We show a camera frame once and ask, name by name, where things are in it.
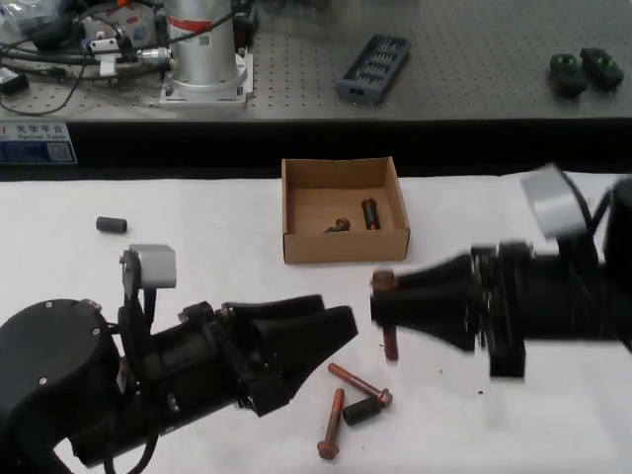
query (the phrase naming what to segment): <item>bolt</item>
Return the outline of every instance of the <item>bolt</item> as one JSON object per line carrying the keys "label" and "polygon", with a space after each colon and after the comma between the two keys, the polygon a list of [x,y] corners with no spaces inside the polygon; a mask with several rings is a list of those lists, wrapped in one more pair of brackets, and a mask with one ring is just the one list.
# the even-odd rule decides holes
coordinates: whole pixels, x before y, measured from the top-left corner
{"label": "bolt", "polygon": [[334,394],[334,403],[332,404],[332,413],[329,415],[329,424],[327,425],[327,432],[325,433],[325,439],[320,441],[316,447],[318,448],[318,454],[323,459],[331,460],[335,458],[340,449],[336,444],[336,435],[338,434],[338,425],[340,424],[340,414],[343,411],[343,402],[345,401],[345,390],[337,388]]}
{"label": "bolt", "polygon": [[379,230],[379,217],[377,216],[377,202],[372,197],[367,197],[362,201],[364,211],[364,222],[367,230]]}
{"label": "bolt", "polygon": [[178,405],[176,395],[174,395],[173,393],[167,395],[167,405],[169,405],[169,410],[171,410],[172,412],[180,412],[180,405]]}
{"label": "bolt", "polygon": [[96,311],[99,312],[101,312],[101,310],[103,309],[99,303],[93,301],[92,299],[82,299],[81,302],[86,303],[88,306],[92,306]]}
{"label": "bolt", "polygon": [[352,228],[352,224],[346,217],[339,217],[336,219],[336,227],[330,227],[325,231],[325,233],[329,232],[346,232]]}
{"label": "bolt", "polygon": [[374,386],[366,383],[361,378],[356,377],[355,375],[344,370],[342,367],[335,363],[330,363],[327,368],[338,378],[342,378],[350,385],[364,392],[366,395],[377,398],[383,408],[388,408],[390,407],[391,403],[393,403],[393,395],[391,395],[391,392],[388,391],[388,388],[378,390]]}
{"label": "bolt", "polygon": [[[399,282],[395,274],[388,270],[373,272],[371,280],[373,291],[393,291],[397,289]],[[397,328],[395,325],[382,326],[384,337],[384,353],[389,360],[399,359],[399,349],[397,347]]]}

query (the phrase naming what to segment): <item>white paper surface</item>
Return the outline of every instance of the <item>white paper surface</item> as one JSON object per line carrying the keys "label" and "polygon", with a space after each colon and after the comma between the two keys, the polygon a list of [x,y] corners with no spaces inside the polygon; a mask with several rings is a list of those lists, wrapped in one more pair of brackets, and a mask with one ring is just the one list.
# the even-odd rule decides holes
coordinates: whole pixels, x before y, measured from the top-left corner
{"label": "white paper surface", "polygon": [[[614,177],[573,179],[594,207]],[[418,269],[502,239],[555,250],[518,176],[401,185],[410,250],[405,263],[388,267]],[[527,343],[524,382],[490,382],[487,354],[463,355],[400,331],[400,361],[388,365],[369,314],[377,265],[285,265],[279,180],[3,183],[0,201],[0,323],[40,301],[86,297],[116,320],[119,255],[130,243],[166,243],[177,252],[178,286],[159,291],[155,330],[178,324],[182,308],[203,300],[218,306],[321,293],[328,306],[353,308],[359,336],[333,360],[395,398],[363,425],[341,424],[334,462],[316,450],[341,386],[324,364],[288,407],[261,419],[228,407],[162,437],[148,473],[632,472],[632,355],[621,345]],[[128,233],[98,232],[99,215],[126,218]],[[345,388],[348,403],[362,398]],[[73,472],[85,472],[67,442],[57,451]],[[118,458],[118,471],[139,456]]]}

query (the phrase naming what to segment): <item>open cardboard box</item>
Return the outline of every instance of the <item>open cardboard box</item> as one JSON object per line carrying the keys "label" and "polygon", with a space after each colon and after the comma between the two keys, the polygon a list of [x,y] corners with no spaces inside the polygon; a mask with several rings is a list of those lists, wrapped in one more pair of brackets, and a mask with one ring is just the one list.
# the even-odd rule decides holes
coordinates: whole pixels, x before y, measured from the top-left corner
{"label": "open cardboard box", "polygon": [[[287,264],[404,260],[410,225],[392,158],[283,160],[283,255]],[[377,201],[380,230],[361,203]],[[348,232],[324,231],[346,217]]]}

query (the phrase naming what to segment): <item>gray metal base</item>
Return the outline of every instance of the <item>gray metal base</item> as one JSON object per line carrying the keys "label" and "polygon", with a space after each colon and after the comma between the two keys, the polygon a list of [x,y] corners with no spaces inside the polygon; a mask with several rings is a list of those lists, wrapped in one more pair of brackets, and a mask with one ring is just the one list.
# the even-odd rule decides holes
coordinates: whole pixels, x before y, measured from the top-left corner
{"label": "gray metal base", "polygon": [[253,55],[235,54],[235,60],[242,71],[237,85],[224,89],[182,87],[168,76],[160,91],[160,107],[244,107],[253,95]]}
{"label": "gray metal base", "polygon": [[[88,121],[609,119],[632,118],[629,0],[289,0],[262,2],[254,47],[255,93],[245,109],[159,107],[158,77],[82,85],[52,118]],[[411,51],[384,101],[359,106],[336,95],[376,33],[404,37]],[[547,65],[561,51],[605,48],[627,76],[614,93],[594,85],[577,99],[551,90]],[[8,105],[58,105],[71,84],[31,80]],[[0,111],[0,117],[9,115]]]}

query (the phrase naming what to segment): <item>robotic arm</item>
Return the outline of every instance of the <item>robotic arm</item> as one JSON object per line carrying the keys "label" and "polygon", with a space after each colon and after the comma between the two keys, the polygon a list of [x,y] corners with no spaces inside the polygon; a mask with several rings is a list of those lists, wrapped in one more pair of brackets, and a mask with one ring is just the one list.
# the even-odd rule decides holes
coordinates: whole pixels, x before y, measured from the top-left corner
{"label": "robotic arm", "polygon": [[318,295],[217,311],[202,302],[151,334],[156,290],[176,285],[175,253],[135,245],[120,262],[117,325],[93,301],[59,299],[0,327],[0,472],[69,472],[53,451],[69,438],[85,465],[107,473],[115,456],[145,444],[139,473],[160,435],[230,403],[260,417],[286,405],[357,334],[351,308],[325,309]]}
{"label": "robotic arm", "polygon": [[[558,254],[526,242],[473,247],[432,269],[373,275],[371,317],[397,358],[395,328],[424,332],[473,352],[487,347],[490,376],[524,377],[524,340],[632,338],[632,179],[617,183],[594,216],[570,179],[547,167],[522,183]],[[610,206],[600,263],[593,235]]]}

